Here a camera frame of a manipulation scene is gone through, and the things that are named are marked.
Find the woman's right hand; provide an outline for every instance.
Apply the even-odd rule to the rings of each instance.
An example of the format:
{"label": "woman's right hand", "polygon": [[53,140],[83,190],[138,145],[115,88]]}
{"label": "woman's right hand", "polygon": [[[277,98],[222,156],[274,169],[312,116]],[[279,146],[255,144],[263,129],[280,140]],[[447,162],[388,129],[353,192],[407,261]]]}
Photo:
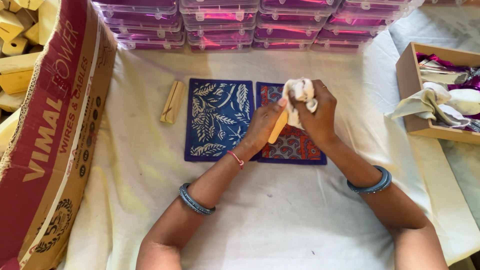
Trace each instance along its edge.
{"label": "woman's right hand", "polygon": [[311,113],[305,106],[293,96],[289,96],[293,107],[299,111],[300,121],[314,143],[322,148],[337,140],[334,129],[336,98],[328,91],[321,80],[312,81],[315,89],[315,98],[318,101],[317,110]]}

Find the cloth rag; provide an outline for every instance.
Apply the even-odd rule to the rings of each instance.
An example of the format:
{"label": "cloth rag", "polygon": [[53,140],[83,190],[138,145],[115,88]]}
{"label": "cloth rag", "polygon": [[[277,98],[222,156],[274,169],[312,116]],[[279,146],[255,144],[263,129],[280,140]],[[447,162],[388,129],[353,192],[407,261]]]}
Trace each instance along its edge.
{"label": "cloth rag", "polygon": [[444,86],[425,82],[422,91],[400,101],[395,111],[386,116],[394,119],[415,114],[424,119],[433,119],[435,125],[464,129],[471,120],[463,117],[454,108],[445,105],[451,98]]}
{"label": "cloth rag", "polygon": [[294,91],[295,99],[297,101],[305,102],[307,109],[313,113],[317,110],[318,106],[318,101],[315,99],[315,89],[313,88],[313,83],[311,80],[305,78],[298,80],[290,79],[283,86],[282,97],[288,100],[287,107],[285,108],[288,112],[288,124],[303,129],[300,123],[299,112],[290,103],[290,98],[288,96],[290,91]]}

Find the red thread bracelet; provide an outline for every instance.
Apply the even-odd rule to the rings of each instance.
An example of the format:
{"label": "red thread bracelet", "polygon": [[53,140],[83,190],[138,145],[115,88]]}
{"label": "red thread bracelet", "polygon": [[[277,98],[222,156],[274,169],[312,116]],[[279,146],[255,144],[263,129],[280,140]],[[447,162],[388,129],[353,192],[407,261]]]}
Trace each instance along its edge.
{"label": "red thread bracelet", "polygon": [[240,168],[243,170],[243,165],[245,164],[243,162],[243,160],[240,160],[239,158],[237,158],[237,155],[235,155],[232,151],[228,150],[227,151],[228,154],[232,155],[240,164]]}

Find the woman's left hand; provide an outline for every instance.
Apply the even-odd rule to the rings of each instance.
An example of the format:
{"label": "woman's left hand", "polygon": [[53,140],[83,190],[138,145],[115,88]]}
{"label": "woman's left hand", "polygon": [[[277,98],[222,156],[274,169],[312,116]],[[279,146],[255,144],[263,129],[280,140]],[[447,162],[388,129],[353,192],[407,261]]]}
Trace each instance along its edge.
{"label": "woman's left hand", "polygon": [[253,114],[247,134],[239,146],[245,147],[253,155],[262,150],[270,138],[278,118],[287,106],[287,102],[282,98],[277,102],[258,108]]}

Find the blue bangle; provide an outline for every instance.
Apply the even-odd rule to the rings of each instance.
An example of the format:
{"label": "blue bangle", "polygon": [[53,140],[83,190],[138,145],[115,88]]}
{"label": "blue bangle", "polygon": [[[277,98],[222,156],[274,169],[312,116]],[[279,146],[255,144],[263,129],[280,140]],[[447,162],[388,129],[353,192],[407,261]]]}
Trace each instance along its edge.
{"label": "blue bangle", "polygon": [[190,186],[190,183],[185,183],[179,189],[180,197],[182,198],[182,200],[191,209],[193,209],[195,212],[197,212],[201,215],[209,216],[209,215],[215,213],[215,207],[213,207],[212,209],[207,209],[207,208],[199,205],[194,199],[192,199],[192,197],[190,197],[190,195],[187,192],[187,187],[188,186]]}
{"label": "blue bangle", "polygon": [[356,193],[370,194],[380,192],[386,189],[392,183],[392,175],[384,167],[374,165],[376,169],[382,172],[383,176],[380,182],[372,187],[356,187],[350,181],[347,180],[348,187]]}

